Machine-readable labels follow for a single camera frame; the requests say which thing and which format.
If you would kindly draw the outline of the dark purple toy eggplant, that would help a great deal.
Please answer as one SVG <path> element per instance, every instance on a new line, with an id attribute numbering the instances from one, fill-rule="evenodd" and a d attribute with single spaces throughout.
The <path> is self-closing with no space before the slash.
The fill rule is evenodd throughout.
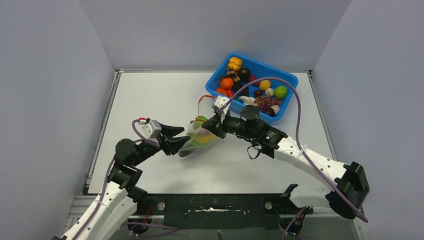
<path id="1" fill-rule="evenodd" d="M 195 157 L 199 153 L 199 150 L 197 148 L 187 148 L 182 149 L 178 152 L 178 156 L 180 158 L 192 158 Z"/>

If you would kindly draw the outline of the green toy mango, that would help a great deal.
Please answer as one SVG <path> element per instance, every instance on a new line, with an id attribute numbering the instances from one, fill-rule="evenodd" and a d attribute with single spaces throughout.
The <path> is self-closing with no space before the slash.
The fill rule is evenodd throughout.
<path id="1" fill-rule="evenodd" d="M 198 115 L 193 121 L 192 121 L 192 128 L 197 129 L 203 125 L 208 119 L 203 115 Z"/>

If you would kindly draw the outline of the light purple toy eggplant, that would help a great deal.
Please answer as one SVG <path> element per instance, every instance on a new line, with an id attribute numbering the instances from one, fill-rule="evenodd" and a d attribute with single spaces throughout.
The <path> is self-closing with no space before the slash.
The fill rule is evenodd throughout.
<path id="1" fill-rule="evenodd" d="M 197 135 L 208 135 L 210 132 L 207 129 L 204 129 L 202 127 L 193 128 L 190 131 L 187 132 L 190 136 L 197 136 Z"/>

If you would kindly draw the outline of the yellow toy banana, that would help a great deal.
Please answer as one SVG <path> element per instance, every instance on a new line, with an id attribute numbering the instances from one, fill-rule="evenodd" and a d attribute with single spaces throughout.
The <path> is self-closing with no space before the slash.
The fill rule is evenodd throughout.
<path id="1" fill-rule="evenodd" d="M 201 145 L 205 145 L 215 140 L 215 138 L 216 136 L 213 133 L 209 133 L 203 135 L 196 135 L 194 137 L 194 140 Z"/>

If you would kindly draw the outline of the clear zip bag orange zipper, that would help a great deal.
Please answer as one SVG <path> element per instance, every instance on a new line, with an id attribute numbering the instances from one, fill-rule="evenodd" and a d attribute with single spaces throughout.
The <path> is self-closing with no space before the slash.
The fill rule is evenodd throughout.
<path id="1" fill-rule="evenodd" d="M 207 99 L 213 100 L 214 98 L 214 96 L 208 94 L 202 95 L 199 98 L 197 102 L 197 115 L 189 122 L 186 130 L 186 136 L 189 137 L 189 140 L 177 153 L 180 158 L 188 159 L 197 157 L 220 142 L 220 138 L 202 127 L 203 123 L 208 120 L 206 116 L 201 114 L 202 101 Z"/>

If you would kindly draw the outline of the green toy chayote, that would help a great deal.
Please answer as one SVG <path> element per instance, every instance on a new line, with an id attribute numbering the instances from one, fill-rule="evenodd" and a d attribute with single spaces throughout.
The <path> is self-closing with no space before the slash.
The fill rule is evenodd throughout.
<path id="1" fill-rule="evenodd" d="M 275 98 L 284 99 L 288 95 L 289 91 L 286 86 L 280 85 L 274 89 L 273 93 Z"/>

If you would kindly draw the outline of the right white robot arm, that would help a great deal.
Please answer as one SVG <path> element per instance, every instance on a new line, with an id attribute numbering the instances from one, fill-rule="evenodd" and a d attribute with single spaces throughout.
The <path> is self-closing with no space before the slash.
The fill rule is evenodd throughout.
<path id="1" fill-rule="evenodd" d="M 367 222 L 361 207 L 370 192 L 365 170 L 357 162 L 350 164 L 325 157 L 302 145 L 297 138 L 267 124 L 259 118 L 259 109 L 247 105 L 240 117 L 217 112 L 202 127 L 223 139 L 235 135 L 257 147 L 259 153 L 288 163 L 320 181 L 323 186 L 304 188 L 292 184 L 281 199 L 282 209 L 289 214 L 303 207 L 330 208 L 346 219 Z"/>

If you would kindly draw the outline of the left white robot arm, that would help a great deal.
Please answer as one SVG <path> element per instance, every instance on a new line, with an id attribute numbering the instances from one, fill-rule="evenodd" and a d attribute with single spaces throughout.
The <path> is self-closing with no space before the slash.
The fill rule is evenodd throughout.
<path id="1" fill-rule="evenodd" d="M 137 165 L 158 152 L 173 156 L 190 140 L 189 136 L 180 136 L 184 127 L 165 125 L 150 118 L 135 119 L 131 127 L 139 138 L 124 138 L 116 144 L 100 193 L 59 239 L 110 239 L 148 196 L 146 190 L 137 186 L 143 173 Z"/>

